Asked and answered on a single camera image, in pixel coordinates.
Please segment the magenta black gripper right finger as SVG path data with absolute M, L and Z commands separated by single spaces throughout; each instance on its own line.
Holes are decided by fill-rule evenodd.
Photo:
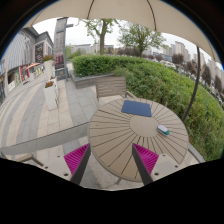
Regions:
M 143 184 L 148 185 L 152 183 L 153 179 L 151 177 L 151 173 L 159 155 L 135 143 L 132 144 L 132 155 Z

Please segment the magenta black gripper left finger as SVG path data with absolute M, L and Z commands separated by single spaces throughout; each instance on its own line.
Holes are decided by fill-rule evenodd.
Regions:
M 88 159 L 90 157 L 90 144 L 83 145 L 64 156 L 64 160 L 71 171 L 70 181 L 79 185 Z

